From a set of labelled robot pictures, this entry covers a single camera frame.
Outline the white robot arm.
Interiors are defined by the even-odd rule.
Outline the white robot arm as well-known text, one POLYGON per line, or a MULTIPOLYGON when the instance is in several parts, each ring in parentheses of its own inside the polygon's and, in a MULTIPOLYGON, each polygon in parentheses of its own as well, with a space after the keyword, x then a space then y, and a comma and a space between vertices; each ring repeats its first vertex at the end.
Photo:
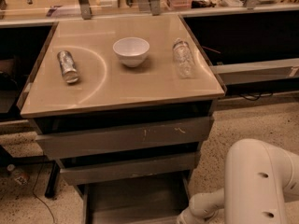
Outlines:
POLYGON ((229 149, 224 187, 197 193, 177 224, 208 224, 224 211, 225 224, 288 224, 285 204, 299 199, 299 156, 256 139, 229 149))

